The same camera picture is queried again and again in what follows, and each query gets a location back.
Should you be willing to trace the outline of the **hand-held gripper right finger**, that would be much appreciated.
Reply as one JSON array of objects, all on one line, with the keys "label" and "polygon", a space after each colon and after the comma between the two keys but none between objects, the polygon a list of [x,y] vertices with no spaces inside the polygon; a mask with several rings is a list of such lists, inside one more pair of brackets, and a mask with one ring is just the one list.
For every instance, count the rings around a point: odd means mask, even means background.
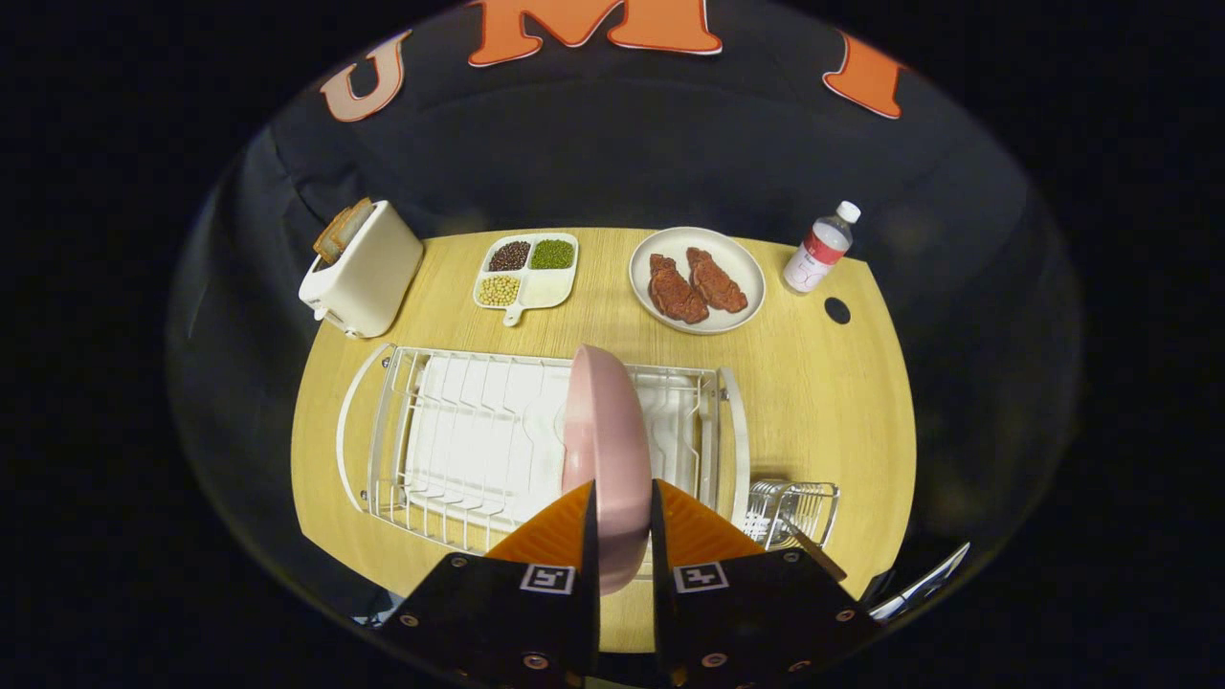
[{"label": "hand-held gripper right finger", "polygon": [[653,483],[657,664],[674,688],[786,688],[884,625],[812,546],[764,550],[668,481]]}]

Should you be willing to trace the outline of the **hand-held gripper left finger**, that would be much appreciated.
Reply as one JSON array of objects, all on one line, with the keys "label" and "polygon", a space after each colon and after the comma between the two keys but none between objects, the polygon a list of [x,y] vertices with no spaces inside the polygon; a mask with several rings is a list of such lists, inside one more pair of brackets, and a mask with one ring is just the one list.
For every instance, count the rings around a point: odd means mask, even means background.
[{"label": "hand-held gripper left finger", "polygon": [[587,481],[488,554],[445,554],[379,641],[464,688],[581,688],[598,657],[598,555]]}]

